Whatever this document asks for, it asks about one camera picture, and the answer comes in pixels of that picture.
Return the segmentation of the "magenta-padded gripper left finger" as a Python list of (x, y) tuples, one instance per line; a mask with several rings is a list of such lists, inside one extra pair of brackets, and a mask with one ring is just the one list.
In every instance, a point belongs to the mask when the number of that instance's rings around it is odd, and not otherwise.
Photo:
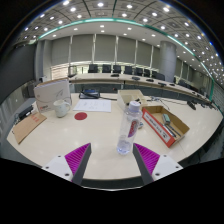
[(87, 143), (66, 155), (58, 155), (42, 167), (43, 170), (65, 180), (81, 185), (91, 155), (91, 144)]

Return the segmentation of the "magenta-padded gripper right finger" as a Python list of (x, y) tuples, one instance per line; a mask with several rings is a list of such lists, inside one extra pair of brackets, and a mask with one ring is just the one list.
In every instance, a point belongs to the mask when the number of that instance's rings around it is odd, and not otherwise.
[(137, 143), (133, 144), (133, 154), (145, 185), (182, 169), (182, 166), (168, 155), (159, 155)]

